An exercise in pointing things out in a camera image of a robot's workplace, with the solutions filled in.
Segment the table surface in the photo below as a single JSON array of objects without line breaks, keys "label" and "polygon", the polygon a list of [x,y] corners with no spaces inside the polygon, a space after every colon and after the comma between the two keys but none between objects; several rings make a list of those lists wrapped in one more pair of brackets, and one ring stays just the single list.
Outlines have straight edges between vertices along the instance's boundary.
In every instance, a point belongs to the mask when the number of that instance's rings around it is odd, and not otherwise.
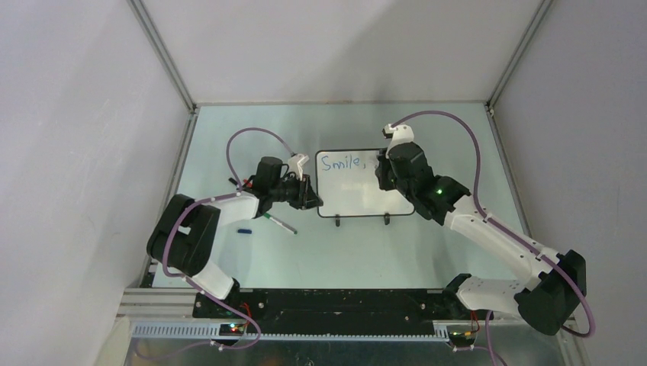
[{"label": "table surface", "polygon": [[[479,195],[489,210],[514,229],[521,222],[485,109],[479,103],[229,105],[200,108],[178,193],[202,198],[229,193],[234,186],[225,159],[229,137],[244,127],[263,127],[312,159],[323,149],[387,146],[381,129],[418,111],[456,114],[475,132],[481,146]],[[454,120],[423,116],[407,122],[436,174],[448,175],[472,190],[475,151]],[[287,161],[272,136],[249,132],[232,143],[232,163],[240,177],[256,170],[262,156]],[[305,172],[315,176],[314,161]],[[291,235],[267,219],[218,228],[211,260],[242,287],[290,288],[441,288],[457,274],[513,278],[512,273],[470,240],[414,214],[392,217],[324,219],[316,210],[275,204],[270,214],[298,230]],[[251,235],[237,229],[251,229]],[[154,287],[186,287],[157,266]]]}]

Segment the marker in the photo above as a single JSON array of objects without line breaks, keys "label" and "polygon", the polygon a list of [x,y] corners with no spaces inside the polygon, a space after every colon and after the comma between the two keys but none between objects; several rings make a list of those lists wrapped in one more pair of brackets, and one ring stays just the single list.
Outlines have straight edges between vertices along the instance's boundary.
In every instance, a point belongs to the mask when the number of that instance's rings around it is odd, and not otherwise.
[{"label": "marker", "polygon": [[272,221],[273,223],[275,223],[275,224],[279,225],[279,226],[280,226],[280,227],[282,227],[283,229],[286,229],[286,230],[287,230],[287,231],[289,231],[290,233],[293,233],[293,234],[295,234],[295,235],[297,234],[297,230],[296,230],[294,227],[289,226],[287,223],[284,223],[283,221],[280,221],[279,219],[277,219],[276,217],[273,217],[273,216],[272,216],[272,215],[270,215],[269,213],[266,213],[266,212],[265,212],[265,213],[263,214],[263,217],[265,217],[265,218],[267,218],[268,220]]}]

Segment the white wall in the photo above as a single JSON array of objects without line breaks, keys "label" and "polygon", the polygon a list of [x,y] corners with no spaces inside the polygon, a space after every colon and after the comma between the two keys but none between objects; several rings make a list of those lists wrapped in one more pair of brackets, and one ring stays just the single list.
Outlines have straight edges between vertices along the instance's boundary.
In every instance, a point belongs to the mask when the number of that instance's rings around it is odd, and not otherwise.
[{"label": "white wall", "polygon": [[556,2],[495,113],[533,234],[587,259],[592,363],[644,364],[647,2]]},{"label": "white wall", "polygon": [[2,364],[91,364],[187,119],[125,0],[0,5]]},{"label": "white wall", "polygon": [[484,101],[538,4],[146,1],[198,102]]}]

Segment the gray wall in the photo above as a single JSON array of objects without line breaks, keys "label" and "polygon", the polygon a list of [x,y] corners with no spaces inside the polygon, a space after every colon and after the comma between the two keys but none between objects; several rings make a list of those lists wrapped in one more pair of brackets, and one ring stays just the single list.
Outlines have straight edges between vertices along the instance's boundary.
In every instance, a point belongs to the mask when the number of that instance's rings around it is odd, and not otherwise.
[{"label": "gray wall", "polygon": [[187,120],[125,0],[0,2],[2,364],[87,365]]},{"label": "gray wall", "polygon": [[644,364],[647,2],[556,2],[495,112],[533,235],[587,259],[592,363]]}]

